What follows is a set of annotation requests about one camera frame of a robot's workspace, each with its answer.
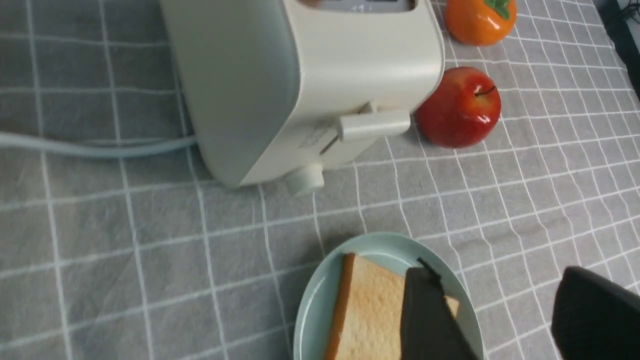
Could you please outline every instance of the red apple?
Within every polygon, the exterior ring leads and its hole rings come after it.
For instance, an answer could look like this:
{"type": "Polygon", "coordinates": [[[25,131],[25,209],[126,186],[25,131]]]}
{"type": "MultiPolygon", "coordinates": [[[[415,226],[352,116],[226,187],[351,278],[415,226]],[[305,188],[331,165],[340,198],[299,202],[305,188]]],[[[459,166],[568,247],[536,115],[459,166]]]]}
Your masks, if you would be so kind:
{"type": "Polygon", "coordinates": [[[415,112],[424,136],[442,147],[482,141],[498,123],[500,94],[484,72],[455,67],[444,72],[436,91],[415,112]]]}

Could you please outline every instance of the orange persimmon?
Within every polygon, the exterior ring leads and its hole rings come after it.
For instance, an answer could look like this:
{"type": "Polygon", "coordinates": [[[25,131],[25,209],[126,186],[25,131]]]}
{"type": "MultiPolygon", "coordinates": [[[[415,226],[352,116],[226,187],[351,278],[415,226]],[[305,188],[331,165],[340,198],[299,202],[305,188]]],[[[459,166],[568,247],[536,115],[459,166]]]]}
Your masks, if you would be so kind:
{"type": "Polygon", "coordinates": [[[445,23],[457,41],[488,46],[507,36],[516,13],[516,0],[447,0],[445,23]]]}

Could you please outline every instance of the persimmon leaf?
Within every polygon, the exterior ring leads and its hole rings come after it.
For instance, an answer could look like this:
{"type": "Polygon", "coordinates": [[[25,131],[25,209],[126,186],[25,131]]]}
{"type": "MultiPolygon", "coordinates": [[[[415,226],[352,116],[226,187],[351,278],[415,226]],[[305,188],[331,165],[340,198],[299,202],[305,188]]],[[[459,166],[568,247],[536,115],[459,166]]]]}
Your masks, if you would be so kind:
{"type": "Polygon", "coordinates": [[[486,6],[489,6],[500,15],[504,20],[509,20],[511,14],[507,6],[511,0],[484,0],[486,6]]]}

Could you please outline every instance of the toaster lever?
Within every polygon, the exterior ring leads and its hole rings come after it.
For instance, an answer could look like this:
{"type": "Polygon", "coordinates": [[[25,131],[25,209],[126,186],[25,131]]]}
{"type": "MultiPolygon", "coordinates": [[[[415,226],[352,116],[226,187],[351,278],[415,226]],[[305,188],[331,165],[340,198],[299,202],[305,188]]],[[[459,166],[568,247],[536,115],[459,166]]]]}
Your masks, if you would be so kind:
{"type": "Polygon", "coordinates": [[[360,113],[343,115],[336,121],[338,137],[343,142],[398,135],[407,131],[410,125],[408,111],[378,112],[375,101],[368,102],[360,113]]]}

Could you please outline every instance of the toaster knob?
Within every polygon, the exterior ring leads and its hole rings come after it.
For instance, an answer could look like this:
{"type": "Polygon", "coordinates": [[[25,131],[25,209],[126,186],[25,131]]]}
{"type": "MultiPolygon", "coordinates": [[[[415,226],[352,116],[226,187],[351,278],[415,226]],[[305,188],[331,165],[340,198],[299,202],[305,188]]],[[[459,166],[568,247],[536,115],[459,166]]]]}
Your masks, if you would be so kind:
{"type": "Polygon", "coordinates": [[[320,190],[324,186],[322,171],[322,165],[313,163],[288,173],[284,182],[291,195],[306,195],[320,190]]]}

